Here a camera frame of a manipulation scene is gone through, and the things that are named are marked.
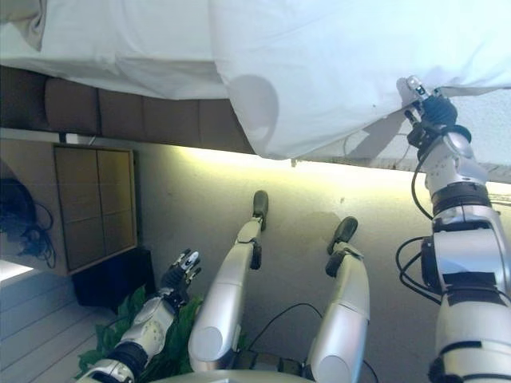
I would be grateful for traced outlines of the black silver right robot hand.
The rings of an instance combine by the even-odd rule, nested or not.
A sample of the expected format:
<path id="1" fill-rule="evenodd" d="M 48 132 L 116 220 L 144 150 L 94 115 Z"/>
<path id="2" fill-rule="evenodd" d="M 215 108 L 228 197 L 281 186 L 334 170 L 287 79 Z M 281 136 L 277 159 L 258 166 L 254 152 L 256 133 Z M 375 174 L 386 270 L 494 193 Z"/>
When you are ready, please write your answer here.
<path id="1" fill-rule="evenodd" d="M 404 111 L 405 118 L 412 126 L 406 136 L 408 143 L 419 152 L 425 152 L 436 139 L 448 133 L 457 133 L 472 141 L 469 130 L 457 124 L 458 111 L 451 101 L 440 92 L 430 92 L 416 76 L 406 79 L 407 88 L 414 94 L 411 107 Z"/>

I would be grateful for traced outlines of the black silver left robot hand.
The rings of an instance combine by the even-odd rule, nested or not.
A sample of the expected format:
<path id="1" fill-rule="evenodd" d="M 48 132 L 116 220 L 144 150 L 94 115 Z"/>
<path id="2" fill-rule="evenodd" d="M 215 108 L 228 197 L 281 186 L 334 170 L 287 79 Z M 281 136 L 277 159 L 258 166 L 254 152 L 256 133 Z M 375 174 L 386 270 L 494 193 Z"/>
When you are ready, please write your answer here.
<path id="1" fill-rule="evenodd" d="M 188 303 L 188 287 L 200 272 L 200 268 L 196 268 L 199 262 L 198 251 L 185 249 L 160 280 L 159 293 L 175 311 Z"/>

